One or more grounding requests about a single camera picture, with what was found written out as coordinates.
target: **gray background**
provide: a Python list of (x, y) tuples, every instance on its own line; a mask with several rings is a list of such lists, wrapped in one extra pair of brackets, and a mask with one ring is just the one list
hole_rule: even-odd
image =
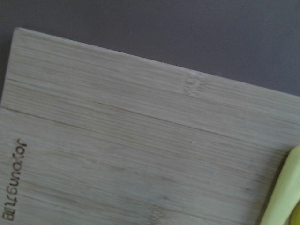
[(300, 1), (0, 0), (0, 87), (24, 27), (300, 96)]

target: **dark gray table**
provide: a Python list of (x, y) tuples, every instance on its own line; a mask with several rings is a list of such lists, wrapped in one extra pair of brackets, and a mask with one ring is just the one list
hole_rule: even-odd
[(296, 0), (0, 0), (0, 84), (15, 27), (300, 96)]

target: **yellow fruit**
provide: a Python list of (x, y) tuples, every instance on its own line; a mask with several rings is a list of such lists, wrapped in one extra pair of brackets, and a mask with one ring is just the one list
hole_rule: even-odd
[(300, 203), (298, 203), (298, 205), (292, 212), (290, 225), (300, 225)]

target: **yellow object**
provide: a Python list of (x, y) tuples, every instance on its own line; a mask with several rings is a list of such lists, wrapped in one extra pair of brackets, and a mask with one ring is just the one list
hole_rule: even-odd
[(290, 225), (300, 225), (300, 203), (298, 203), (298, 205), (292, 212)]
[[(300, 146), (286, 159), (260, 225), (283, 225), (300, 200)], [(300, 225), (300, 209), (295, 209), (291, 225)]]

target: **bamboo board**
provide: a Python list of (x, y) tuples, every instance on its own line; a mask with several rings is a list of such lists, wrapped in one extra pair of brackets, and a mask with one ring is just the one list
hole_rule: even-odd
[(16, 29), (1, 224), (257, 224), (299, 112), (300, 97)]

